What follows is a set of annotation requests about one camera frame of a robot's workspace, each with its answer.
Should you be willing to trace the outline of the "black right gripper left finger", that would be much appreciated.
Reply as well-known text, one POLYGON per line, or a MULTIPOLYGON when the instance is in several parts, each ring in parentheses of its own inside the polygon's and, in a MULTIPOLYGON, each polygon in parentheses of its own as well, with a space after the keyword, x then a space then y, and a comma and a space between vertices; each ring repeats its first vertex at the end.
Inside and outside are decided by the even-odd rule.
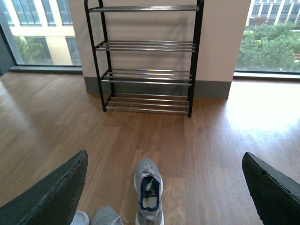
POLYGON ((69 225, 81 198, 88 154, 81 150, 0 208, 2 225, 69 225))

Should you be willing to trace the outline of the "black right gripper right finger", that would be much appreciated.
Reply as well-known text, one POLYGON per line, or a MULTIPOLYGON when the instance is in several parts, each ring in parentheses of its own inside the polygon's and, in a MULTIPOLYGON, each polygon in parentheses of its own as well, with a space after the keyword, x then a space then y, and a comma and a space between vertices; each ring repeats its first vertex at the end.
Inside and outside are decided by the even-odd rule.
POLYGON ((300 223, 300 184, 246 152, 242 170, 256 211, 265 225, 300 223))

